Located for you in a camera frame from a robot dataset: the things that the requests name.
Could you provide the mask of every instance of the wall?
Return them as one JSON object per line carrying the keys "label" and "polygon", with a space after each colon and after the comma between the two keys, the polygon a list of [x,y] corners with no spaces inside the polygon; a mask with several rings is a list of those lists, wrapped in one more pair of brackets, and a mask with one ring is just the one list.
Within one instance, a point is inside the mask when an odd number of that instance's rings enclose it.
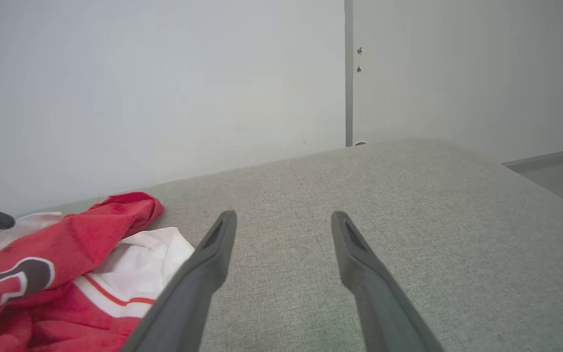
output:
{"label": "wall", "polygon": [[0,210],[345,146],[343,0],[0,0]]}
{"label": "wall", "polygon": [[353,0],[353,40],[354,140],[563,150],[563,0]]}

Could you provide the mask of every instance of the white fabric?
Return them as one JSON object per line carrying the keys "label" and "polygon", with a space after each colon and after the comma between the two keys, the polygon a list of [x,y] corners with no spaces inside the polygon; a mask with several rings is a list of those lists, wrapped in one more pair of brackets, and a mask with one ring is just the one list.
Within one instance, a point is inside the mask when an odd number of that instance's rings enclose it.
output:
{"label": "white fabric", "polygon": [[57,223],[60,219],[62,219],[60,212],[35,213],[16,219],[12,229],[0,230],[0,250],[23,236]]}
{"label": "white fabric", "polygon": [[141,231],[120,241],[100,267],[74,283],[110,316],[142,317],[194,251],[176,227]]}

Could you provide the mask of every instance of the red stripe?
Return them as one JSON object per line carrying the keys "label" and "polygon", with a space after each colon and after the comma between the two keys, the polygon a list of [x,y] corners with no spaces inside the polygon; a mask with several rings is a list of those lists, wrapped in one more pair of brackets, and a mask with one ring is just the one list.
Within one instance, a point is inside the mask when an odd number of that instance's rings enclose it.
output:
{"label": "red stripe", "polygon": [[88,282],[94,286],[94,288],[96,288],[101,294],[103,294],[106,298],[108,298],[110,301],[116,303],[119,306],[127,306],[129,305],[129,303],[147,303],[148,305],[152,305],[154,303],[156,303],[156,301],[154,299],[151,298],[143,298],[143,297],[134,297],[132,299],[130,299],[129,301],[121,301],[120,299],[112,296],[110,294],[110,292],[107,292],[107,290],[105,290],[103,287],[101,287],[101,285],[99,285],[94,279],[92,279],[90,276],[84,274],[82,275],[86,280],[88,280]]}

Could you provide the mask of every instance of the red garment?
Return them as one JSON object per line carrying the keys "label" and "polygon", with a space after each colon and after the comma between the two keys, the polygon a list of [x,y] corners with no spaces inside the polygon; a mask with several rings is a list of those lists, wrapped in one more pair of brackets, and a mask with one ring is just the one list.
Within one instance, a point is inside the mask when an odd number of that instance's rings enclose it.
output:
{"label": "red garment", "polygon": [[0,351],[116,350],[139,317],[114,319],[72,280],[164,211],[143,192],[112,196],[0,251]]}

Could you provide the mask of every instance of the gray fabric surface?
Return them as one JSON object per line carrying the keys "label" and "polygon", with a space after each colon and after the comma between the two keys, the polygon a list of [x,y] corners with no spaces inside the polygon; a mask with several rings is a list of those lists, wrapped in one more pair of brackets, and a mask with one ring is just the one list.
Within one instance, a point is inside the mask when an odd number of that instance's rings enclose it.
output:
{"label": "gray fabric surface", "polygon": [[364,348],[333,210],[351,216],[445,349],[563,350],[563,200],[466,150],[369,144],[145,191],[166,206],[153,227],[177,226],[193,245],[223,210],[238,214],[202,350]]}

